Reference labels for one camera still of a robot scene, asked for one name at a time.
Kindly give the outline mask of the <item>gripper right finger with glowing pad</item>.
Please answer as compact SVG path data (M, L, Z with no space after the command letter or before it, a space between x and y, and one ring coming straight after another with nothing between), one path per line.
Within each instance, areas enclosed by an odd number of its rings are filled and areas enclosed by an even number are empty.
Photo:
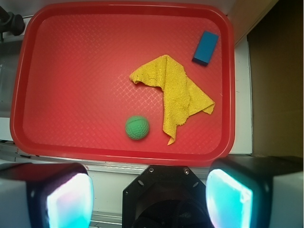
M302 228L304 163L294 156L216 159L206 180L216 228Z

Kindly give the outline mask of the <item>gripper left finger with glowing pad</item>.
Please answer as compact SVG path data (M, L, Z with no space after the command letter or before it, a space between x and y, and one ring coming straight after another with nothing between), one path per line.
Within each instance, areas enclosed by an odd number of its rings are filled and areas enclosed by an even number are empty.
M3 163L2 228L88 228L93 182L80 163Z

